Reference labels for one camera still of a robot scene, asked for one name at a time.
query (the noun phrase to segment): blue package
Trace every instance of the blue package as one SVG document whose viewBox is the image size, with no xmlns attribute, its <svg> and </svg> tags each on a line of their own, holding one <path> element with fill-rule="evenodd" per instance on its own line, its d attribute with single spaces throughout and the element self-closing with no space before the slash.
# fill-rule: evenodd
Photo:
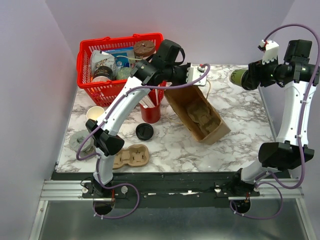
<svg viewBox="0 0 320 240">
<path fill-rule="evenodd" d="M 130 64 L 135 63 L 134 60 L 129 60 L 128 58 L 135 58 L 135 53 L 134 53 L 134 47 L 124 47 L 124 48 L 118 48 L 118 49 L 113 49 L 113 50 L 105 50 L 104 52 L 111 54 L 112 56 L 115 57 L 115 64 L 117 67 L 125 67 L 125 66 L 130 66 Z"/>
</svg>

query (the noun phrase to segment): black plastic lid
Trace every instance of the black plastic lid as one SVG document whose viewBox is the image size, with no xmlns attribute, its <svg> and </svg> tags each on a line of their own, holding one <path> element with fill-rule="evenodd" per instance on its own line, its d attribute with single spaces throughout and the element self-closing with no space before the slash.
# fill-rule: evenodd
<svg viewBox="0 0 320 240">
<path fill-rule="evenodd" d="M 147 141 L 154 135 L 154 128 L 148 123 L 141 123 L 135 129 L 138 139 Z"/>
</svg>

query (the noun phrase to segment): red basket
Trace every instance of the red basket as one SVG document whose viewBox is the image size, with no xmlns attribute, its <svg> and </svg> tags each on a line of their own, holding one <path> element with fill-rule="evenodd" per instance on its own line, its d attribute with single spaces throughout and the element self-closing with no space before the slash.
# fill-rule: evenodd
<svg viewBox="0 0 320 240">
<path fill-rule="evenodd" d="M 150 40 L 154 42 L 155 49 L 158 50 L 160 43 L 164 40 L 161 33 L 133 34 L 133 36 L 119 38 L 100 38 L 84 40 L 80 43 L 80 50 L 76 60 L 76 70 L 78 72 L 77 85 L 84 89 L 96 105 L 101 107 L 109 106 L 120 93 L 126 83 L 126 79 L 91 82 L 90 57 L 94 50 L 112 50 L 131 47 L 136 42 Z"/>
</svg>

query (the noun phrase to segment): gray wall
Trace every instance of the gray wall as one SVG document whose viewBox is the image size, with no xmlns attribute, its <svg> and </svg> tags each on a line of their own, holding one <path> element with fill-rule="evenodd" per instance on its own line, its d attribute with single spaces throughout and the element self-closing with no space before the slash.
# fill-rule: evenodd
<svg viewBox="0 0 320 240">
<path fill-rule="evenodd" d="M 294 0 L 46 0 L 74 56 L 85 39 L 160 32 L 193 63 L 247 64 Z"/>
<path fill-rule="evenodd" d="M 308 25 L 313 28 L 318 34 L 320 34 L 320 1 L 318 0 L 296 0 L 292 5 L 288 15 L 286 16 L 283 24 L 290 23 L 301 23 Z M 280 45 L 279 59 L 282 60 L 288 45 L 288 41 L 296 39 L 304 39 L 313 41 L 313 47 L 311 50 L 311 60 L 310 63 L 314 64 L 316 62 L 317 55 L 317 44 L 313 35 L 303 29 L 298 27 L 290 27 L 287 29 L 280 30 L 273 37 Z M 273 118 L 273 123 L 276 132 L 279 131 L 282 115 L 284 109 L 284 92 L 278 86 L 270 86 L 268 88 L 262 89 L 268 110 Z M 315 156 L 313 160 L 307 162 L 306 164 L 306 177 L 303 182 L 303 191 L 305 194 L 305 203 L 307 206 L 308 213 L 310 215 L 313 228 L 320 238 L 320 90 L 318 89 L 313 97 L 309 124 L 308 124 L 308 140 L 309 147 L 315 150 Z M 294 177 L 299 177 L 301 174 L 301 169 L 295 169 L 292 172 Z"/>
<path fill-rule="evenodd" d="M 0 239 L 26 240 L 75 92 L 75 59 L 43 0 L 0 6 Z"/>
</svg>

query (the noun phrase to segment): brown lid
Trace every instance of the brown lid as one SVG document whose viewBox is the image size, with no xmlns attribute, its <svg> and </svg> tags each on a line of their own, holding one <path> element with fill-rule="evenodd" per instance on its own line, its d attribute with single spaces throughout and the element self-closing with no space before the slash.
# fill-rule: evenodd
<svg viewBox="0 0 320 240">
<path fill-rule="evenodd" d="M 133 51 L 137 57 L 148 57 L 156 51 L 156 46 L 149 40 L 138 41 L 133 46 Z"/>
</svg>

